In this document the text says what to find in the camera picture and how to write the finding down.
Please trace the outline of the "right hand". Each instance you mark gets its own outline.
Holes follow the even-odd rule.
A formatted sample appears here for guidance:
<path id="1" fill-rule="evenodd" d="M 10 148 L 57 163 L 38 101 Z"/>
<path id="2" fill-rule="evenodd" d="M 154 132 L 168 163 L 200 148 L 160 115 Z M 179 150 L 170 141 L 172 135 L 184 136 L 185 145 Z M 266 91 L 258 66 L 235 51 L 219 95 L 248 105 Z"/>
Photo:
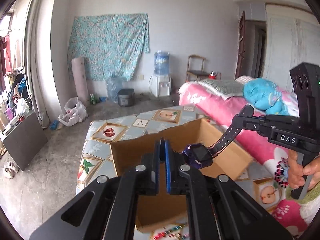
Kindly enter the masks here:
<path id="1" fill-rule="evenodd" d="M 305 179 L 303 176 L 312 176 L 312 180 L 310 181 L 308 190 L 310 191 L 319 183 L 319 172 L 320 172 L 320 165 L 319 165 L 319 158 L 313 159 L 313 161 L 303 167 L 297 163 L 298 154 L 295 151 L 289 150 L 288 156 L 288 183 L 292 189 L 297 189 L 300 186 L 305 184 Z"/>

